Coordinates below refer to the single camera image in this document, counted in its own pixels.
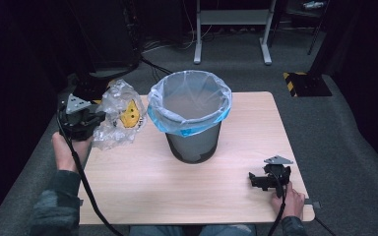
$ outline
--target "plastic bag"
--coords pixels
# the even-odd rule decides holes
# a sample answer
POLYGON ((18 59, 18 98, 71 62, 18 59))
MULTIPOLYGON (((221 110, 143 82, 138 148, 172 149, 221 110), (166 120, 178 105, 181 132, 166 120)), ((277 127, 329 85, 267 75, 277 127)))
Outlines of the plastic bag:
POLYGON ((114 81, 103 94, 98 111, 104 111, 106 118, 94 129, 93 147, 102 150, 132 144, 147 121, 140 96, 124 80, 114 81))
POLYGON ((212 73, 183 71, 160 80, 152 87, 148 100, 149 116, 160 131, 188 137, 225 119, 232 94, 212 73))

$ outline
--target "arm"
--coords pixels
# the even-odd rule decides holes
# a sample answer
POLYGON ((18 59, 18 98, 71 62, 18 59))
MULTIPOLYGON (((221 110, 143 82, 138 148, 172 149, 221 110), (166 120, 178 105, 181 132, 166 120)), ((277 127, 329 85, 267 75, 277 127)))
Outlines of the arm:
MULTIPOLYGON (((73 142, 82 163, 91 141, 73 142)), ((78 235, 81 177, 64 138, 55 133, 52 142, 57 171, 33 207, 30 235, 78 235)))
MULTIPOLYGON (((297 193, 292 189, 292 183, 289 182, 286 188, 285 207, 282 215, 283 236, 306 236, 305 228, 302 224, 303 206, 305 203, 305 195, 297 193)), ((279 212, 282 199, 272 195, 272 207, 275 212, 279 212)))

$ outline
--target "table top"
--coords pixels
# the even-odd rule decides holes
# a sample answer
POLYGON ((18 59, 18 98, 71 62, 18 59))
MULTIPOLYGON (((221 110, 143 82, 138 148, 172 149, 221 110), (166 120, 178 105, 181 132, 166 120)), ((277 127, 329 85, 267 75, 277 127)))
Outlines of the table top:
MULTIPOLYGON (((142 95, 147 105, 147 97, 142 95)), ((266 176, 265 159, 292 160, 290 181, 308 198, 278 108, 269 92, 234 92, 215 154, 188 164, 170 151, 165 134, 148 122, 131 145, 91 150, 85 168, 97 205, 112 224, 273 222, 275 189, 252 187, 248 173, 266 176)), ((81 224, 102 224, 81 185, 81 224)), ((314 218, 305 206, 303 220, 314 218)))

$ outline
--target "yellow black striped tape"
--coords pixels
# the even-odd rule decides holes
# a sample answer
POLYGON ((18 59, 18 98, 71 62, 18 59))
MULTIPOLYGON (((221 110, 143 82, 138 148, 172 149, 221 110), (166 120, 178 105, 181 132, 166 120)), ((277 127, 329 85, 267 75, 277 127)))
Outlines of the yellow black striped tape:
POLYGON ((296 93, 296 90, 294 89, 293 83, 289 78, 290 74, 306 75, 306 73, 303 73, 303 72, 296 72, 296 73, 285 72, 285 73, 283 73, 283 77, 284 77, 284 80, 286 81, 287 89, 289 90, 290 95, 291 96, 297 96, 297 93, 296 93))

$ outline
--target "person's left hand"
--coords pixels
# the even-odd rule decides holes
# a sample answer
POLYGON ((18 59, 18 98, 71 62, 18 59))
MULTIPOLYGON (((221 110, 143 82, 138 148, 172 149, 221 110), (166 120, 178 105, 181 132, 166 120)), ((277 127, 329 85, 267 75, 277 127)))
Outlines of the person's left hand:
MULTIPOLYGON (((73 141, 73 149, 78 153, 81 164, 85 163, 86 158, 88 157, 89 146, 94 137, 89 137, 85 141, 73 141)), ((73 172, 78 172, 76 168, 75 160, 73 159, 72 152, 67 146, 66 141, 63 136, 58 132, 53 134, 51 139, 54 148, 55 160, 58 170, 69 170, 73 172)))

